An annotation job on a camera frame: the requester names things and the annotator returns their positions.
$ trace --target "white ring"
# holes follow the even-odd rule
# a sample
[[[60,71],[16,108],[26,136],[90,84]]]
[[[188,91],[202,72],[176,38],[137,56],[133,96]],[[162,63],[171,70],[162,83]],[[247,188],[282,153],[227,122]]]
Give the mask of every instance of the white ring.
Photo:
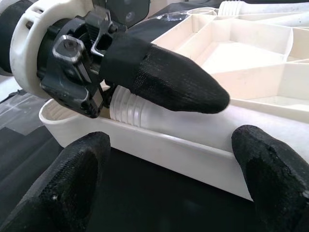
[[[187,12],[189,15],[195,15],[195,14],[202,14],[202,15],[216,15],[215,12],[216,8],[213,7],[201,7],[201,8],[195,8]]]
[[[37,77],[38,51],[47,28],[63,18],[85,16],[91,10],[91,0],[39,0],[25,11],[12,37],[10,64],[16,81],[26,92],[50,98]]]

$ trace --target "white ribbed tube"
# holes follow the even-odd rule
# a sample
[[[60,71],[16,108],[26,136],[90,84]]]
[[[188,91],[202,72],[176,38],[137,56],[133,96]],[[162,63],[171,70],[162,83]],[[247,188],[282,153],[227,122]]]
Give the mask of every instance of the white ribbed tube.
[[[254,125],[286,142],[309,159],[309,124],[228,106],[214,115],[173,112],[117,87],[110,106],[111,118],[224,151],[232,151],[231,135],[241,125]]]
[[[287,12],[307,12],[309,2],[282,4],[248,4],[244,1],[223,1],[218,15],[250,15]]]

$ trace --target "black gloved finger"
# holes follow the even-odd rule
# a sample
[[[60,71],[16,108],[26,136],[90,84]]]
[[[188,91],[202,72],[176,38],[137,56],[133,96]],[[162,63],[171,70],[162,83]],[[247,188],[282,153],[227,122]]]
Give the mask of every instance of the black gloved finger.
[[[192,60],[127,34],[115,35],[100,76],[172,111],[215,114],[229,103],[228,93]]]
[[[34,182],[0,231],[84,232],[110,148],[109,136],[102,132],[67,146]]]
[[[267,231],[309,231],[306,161],[287,144],[255,126],[236,129],[232,147]]]

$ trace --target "bolt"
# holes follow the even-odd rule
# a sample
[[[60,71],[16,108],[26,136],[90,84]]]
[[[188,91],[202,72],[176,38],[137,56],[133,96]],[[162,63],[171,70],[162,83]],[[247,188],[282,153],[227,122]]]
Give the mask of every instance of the bolt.
[[[31,29],[32,26],[33,26],[33,22],[28,21],[28,22],[26,23],[26,28]]]
[[[68,51],[73,51],[75,50],[75,48],[77,47],[77,42],[73,41],[73,40],[65,40],[64,41],[64,47],[68,50]]]
[[[110,28],[108,29],[108,32],[110,34],[113,34],[113,33],[117,32],[117,31],[118,31],[118,27],[115,24],[111,24]]]
[[[128,22],[128,23],[131,22],[134,19],[134,17],[135,17],[135,13],[133,11],[127,13],[126,22]]]

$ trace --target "robotic hand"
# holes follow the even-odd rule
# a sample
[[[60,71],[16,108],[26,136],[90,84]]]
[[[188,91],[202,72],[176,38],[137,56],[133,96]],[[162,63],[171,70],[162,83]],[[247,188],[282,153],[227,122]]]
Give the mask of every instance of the robotic hand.
[[[20,0],[0,13],[0,66],[26,91],[85,116],[108,108],[117,85],[173,111],[215,114],[229,103],[228,93],[193,61],[127,35],[90,0]],[[238,128],[232,145],[268,230],[308,231],[308,164],[254,126]],[[109,147],[102,133],[68,146],[0,231],[85,231],[91,208],[84,200],[91,204]]]

